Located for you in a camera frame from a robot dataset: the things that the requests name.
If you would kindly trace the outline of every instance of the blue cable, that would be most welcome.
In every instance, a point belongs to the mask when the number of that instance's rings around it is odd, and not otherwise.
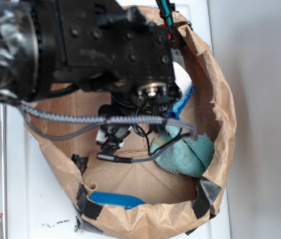
[[[164,8],[164,10],[166,12],[166,15],[169,15],[170,11],[169,11],[169,8],[168,8],[166,0],[161,0],[161,3],[162,3],[162,6],[163,6],[163,8]],[[171,20],[170,16],[167,19],[167,23],[169,24],[169,26],[172,26],[172,20]]]

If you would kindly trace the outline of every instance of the brown paper bag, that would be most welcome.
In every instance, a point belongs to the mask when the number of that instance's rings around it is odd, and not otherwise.
[[[141,7],[141,10],[150,20],[163,24],[158,9]],[[126,166],[99,161],[95,159],[95,153],[100,150],[95,144],[97,129],[64,141],[50,141],[34,134],[55,177],[82,213],[82,218],[107,236],[166,239],[197,228],[219,212],[235,146],[233,97],[209,46],[191,30],[188,20],[181,14],[174,12],[174,21],[186,43],[186,46],[180,46],[177,37],[175,47],[181,50],[186,70],[196,85],[196,92],[181,118],[195,124],[198,134],[207,133],[215,145],[211,165],[201,178],[172,175],[155,162]],[[97,115],[101,105],[109,103],[108,93],[78,91],[41,102],[37,109],[93,116]],[[53,135],[71,133],[82,127],[35,118],[32,120],[43,132]],[[131,134],[118,153],[143,156],[146,150],[143,140]],[[83,176],[71,160],[72,154],[90,157]],[[95,189],[135,195],[145,198],[147,204],[130,210],[118,206],[100,206],[89,200],[89,195]]]

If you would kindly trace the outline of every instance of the cloth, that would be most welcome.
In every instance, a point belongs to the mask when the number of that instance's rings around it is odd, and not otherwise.
[[[180,130],[175,126],[166,126],[166,131],[166,133],[154,139],[150,147],[151,152],[176,137]],[[213,154],[214,144],[204,134],[195,139],[184,138],[179,140],[155,161],[169,172],[201,177],[210,165]]]

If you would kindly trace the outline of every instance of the white wall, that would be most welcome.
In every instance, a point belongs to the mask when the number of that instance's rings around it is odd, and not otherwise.
[[[281,0],[209,0],[214,54],[238,119],[233,239],[281,238]]]

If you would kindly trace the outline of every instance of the gray cable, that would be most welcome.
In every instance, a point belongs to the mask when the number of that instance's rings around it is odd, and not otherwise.
[[[189,134],[182,134],[179,139],[177,141],[179,141],[180,139],[183,139],[185,137],[189,137]],[[158,158],[163,152],[165,152],[169,147],[171,147],[173,144],[170,144],[162,149],[160,149],[157,153],[147,157],[147,158],[134,158],[131,159],[130,162],[131,163],[142,163],[142,162],[147,162],[147,161],[151,161],[151,160],[155,160],[156,158]]]
[[[31,119],[29,119],[24,112],[21,112],[21,114],[23,115],[24,121],[28,124],[29,128],[31,130],[33,130],[36,134],[38,134],[39,136],[43,137],[43,138],[47,138],[49,140],[66,140],[66,139],[70,139],[73,137],[76,137],[78,135],[81,135],[82,133],[85,133],[95,127],[101,126],[103,124],[105,124],[104,122],[99,122],[99,123],[93,123],[90,124],[74,133],[71,134],[67,134],[67,135],[62,135],[62,136],[54,136],[54,135],[49,135],[46,133],[43,133],[42,131],[40,131],[31,121]]]
[[[21,111],[32,116],[63,123],[104,123],[135,125],[140,123],[163,124],[165,122],[165,119],[161,116],[114,116],[109,118],[100,116],[69,116],[40,111],[24,104],[21,104],[18,108]],[[166,125],[187,128],[190,130],[190,136],[195,135],[195,127],[191,123],[183,122],[177,119],[167,119],[165,123]]]

